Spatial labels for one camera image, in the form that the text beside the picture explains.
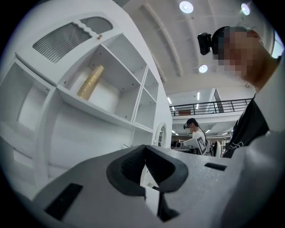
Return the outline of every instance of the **gold cylinder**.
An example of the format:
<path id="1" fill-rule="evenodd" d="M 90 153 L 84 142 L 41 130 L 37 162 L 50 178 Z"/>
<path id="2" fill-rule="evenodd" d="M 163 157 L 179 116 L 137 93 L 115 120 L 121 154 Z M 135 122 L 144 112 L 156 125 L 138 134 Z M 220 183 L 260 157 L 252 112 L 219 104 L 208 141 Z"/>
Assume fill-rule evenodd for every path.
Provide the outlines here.
<path id="1" fill-rule="evenodd" d="M 88 76 L 85 82 L 80 87 L 77 96 L 89 100 L 93 90 L 99 82 L 99 78 L 102 75 L 104 67 L 102 65 L 96 66 L 96 68 L 92 71 L 92 73 Z"/>

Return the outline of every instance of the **white shelving unit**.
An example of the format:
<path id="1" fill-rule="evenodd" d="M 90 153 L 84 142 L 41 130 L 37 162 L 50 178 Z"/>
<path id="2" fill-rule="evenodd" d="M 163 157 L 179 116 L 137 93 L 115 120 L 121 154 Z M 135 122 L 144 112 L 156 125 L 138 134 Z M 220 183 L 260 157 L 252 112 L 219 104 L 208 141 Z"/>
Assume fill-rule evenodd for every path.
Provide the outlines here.
<path id="1" fill-rule="evenodd" d="M 16 57 L 0 85 L 6 174 L 30 199 L 86 159 L 152 144 L 159 84 L 148 65 L 118 30 L 101 41 L 79 26 L 93 38 L 52 64 L 34 62 L 31 47 L 16 51 L 26 65 Z M 97 65 L 104 71 L 87 101 L 77 92 Z"/>
<path id="2" fill-rule="evenodd" d="M 157 94 L 159 91 L 159 83 L 157 82 L 153 73 L 150 70 L 147 71 L 147 77 L 144 82 L 144 88 L 148 91 L 151 97 L 156 101 Z"/>
<path id="3" fill-rule="evenodd" d="M 105 41 L 104 45 L 137 77 L 140 82 L 143 81 L 144 74 L 142 71 L 146 68 L 147 64 L 124 34 L 120 34 Z"/>
<path id="4" fill-rule="evenodd" d="M 140 126 L 153 129 L 155 120 L 156 101 L 144 88 L 139 101 L 135 122 Z"/>
<path id="5" fill-rule="evenodd" d="M 0 137 L 5 172 L 15 189 L 37 192 L 33 165 L 36 134 L 52 86 L 15 59 L 0 85 Z"/>
<path id="6" fill-rule="evenodd" d="M 85 56 L 80 68 L 61 82 L 72 95 L 76 96 L 81 85 L 97 65 L 104 66 L 99 84 L 93 91 L 88 103 L 109 113 L 132 121 L 134 108 L 138 102 L 141 83 L 105 46 L 99 45 L 94 52 Z"/>

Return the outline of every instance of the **shelf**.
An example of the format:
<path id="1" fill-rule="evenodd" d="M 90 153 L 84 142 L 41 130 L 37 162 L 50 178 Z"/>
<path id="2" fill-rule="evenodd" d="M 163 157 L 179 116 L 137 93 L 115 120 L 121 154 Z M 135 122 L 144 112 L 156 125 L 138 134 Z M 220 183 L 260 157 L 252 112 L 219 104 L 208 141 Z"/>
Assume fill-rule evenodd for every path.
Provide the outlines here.
<path id="1" fill-rule="evenodd" d="M 134 122 L 134 125 L 135 125 L 135 127 L 138 128 L 138 130 L 140 130 L 140 131 L 147 131 L 147 132 L 149 132 L 149 133 L 153 133 L 153 130 L 152 130 L 152 129 L 150 129 L 149 127 L 146 127 L 146 126 L 144 126 L 144 125 L 142 125 L 142 124 L 140 124 L 140 123 L 138 123 L 138 122 Z"/>
<path id="2" fill-rule="evenodd" d="M 30 200 L 37 194 L 38 189 L 32 168 L 14 161 L 9 169 L 4 170 L 4 174 L 13 190 L 20 192 Z"/>
<path id="3" fill-rule="evenodd" d="M 16 59 L 0 86 L 0 136 L 32 157 L 39 114 L 52 86 Z"/>
<path id="4" fill-rule="evenodd" d="M 123 118 L 129 122 L 134 116 L 134 109 L 138 102 L 140 83 L 125 66 L 106 49 L 100 45 L 93 53 L 85 57 L 81 66 L 75 69 L 64 82 L 62 87 L 70 90 L 76 96 L 80 87 L 97 65 L 104 66 L 99 83 L 96 85 L 91 97 L 87 101 L 104 109 L 111 115 Z"/>
<path id="5" fill-rule="evenodd" d="M 141 128 L 136 128 L 134 131 L 132 147 L 139 145 L 151 145 L 152 144 L 152 133 L 145 131 Z"/>
<path id="6" fill-rule="evenodd" d="M 67 170 L 84 160 L 120 150 L 123 144 L 131 145 L 134 124 L 63 87 L 54 91 L 46 110 L 40 134 L 50 166 Z"/>
<path id="7" fill-rule="evenodd" d="M 30 156 L 27 156 L 16 149 L 13 150 L 14 161 L 19 162 L 29 168 L 33 168 L 33 159 Z"/>
<path id="8" fill-rule="evenodd" d="M 71 106 L 74 106 L 83 112 L 86 112 L 92 116 L 113 123 L 115 125 L 122 126 L 127 129 L 134 128 L 134 125 L 131 122 L 121 117 L 118 117 L 117 115 L 112 114 L 111 112 L 108 112 L 105 109 L 78 97 L 77 95 L 72 94 L 72 92 L 67 90 L 66 88 L 60 85 L 57 88 L 65 103 L 70 104 Z"/>
<path id="9" fill-rule="evenodd" d="M 146 77 L 146 80 L 144 82 L 144 88 L 148 91 L 148 93 L 156 101 L 157 100 L 157 93 L 159 90 L 159 83 L 157 82 L 157 80 L 155 79 L 151 70 L 149 70 L 149 69 L 147 71 L 147 77 Z"/>
<path id="10" fill-rule="evenodd" d="M 33 156 L 34 132 L 17 121 L 0 122 L 0 136 L 28 157 Z"/>
<path id="11" fill-rule="evenodd" d="M 153 129 L 153 124 L 155 120 L 155 110 L 155 101 L 149 95 L 149 93 L 145 89 L 143 89 L 139 101 L 135 122 L 149 129 Z"/>
<path id="12" fill-rule="evenodd" d="M 103 44 L 142 82 L 141 71 L 147 64 L 124 34 L 106 40 Z"/>
<path id="13" fill-rule="evenodd" d="M 64 174 L 66 171 L 67 169 L 49 165 L 49 178 L 57 178 L 58 176 Z"/>

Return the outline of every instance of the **balcony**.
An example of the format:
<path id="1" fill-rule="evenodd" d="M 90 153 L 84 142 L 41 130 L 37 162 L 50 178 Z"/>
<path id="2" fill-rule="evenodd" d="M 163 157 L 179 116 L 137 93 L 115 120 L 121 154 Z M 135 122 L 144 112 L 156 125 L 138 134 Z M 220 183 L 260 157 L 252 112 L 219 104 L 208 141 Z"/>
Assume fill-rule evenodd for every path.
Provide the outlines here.
<path id="1" fill-rule="evenodd" d="M 245 110 L 246 106 L 250 101 L 251 98 L 176 105 L 170 106 L 170 111 L 173 117 L 202 114 L 222 114 L 232 112 L 240 113 Z"/>

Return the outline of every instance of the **white shirt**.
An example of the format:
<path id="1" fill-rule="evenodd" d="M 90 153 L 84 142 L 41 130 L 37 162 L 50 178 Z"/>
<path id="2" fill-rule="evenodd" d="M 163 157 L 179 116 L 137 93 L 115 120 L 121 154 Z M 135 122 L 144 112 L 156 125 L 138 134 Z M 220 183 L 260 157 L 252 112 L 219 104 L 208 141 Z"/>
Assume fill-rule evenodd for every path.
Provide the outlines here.
<path id="1" fill-rule="evenodd" d="M 270 131 L 285 129 L 285 57 L 282 56 L 278 67 L 263 88 L 255 95 L 254 101 L 259 107 Z"/>
<path id="2" fill-rule="evenodd" d="M 203 131 L 201 129 L 199 129 L 196 132 L 192 133 L 192 138 L 199 138 L 199 137 L 202 137 L 203 142 L 206 143 L 205 142 L 205 140 L 206 140 L 205 135 L 204 135 L 204 133 L 203 133 Z"/>

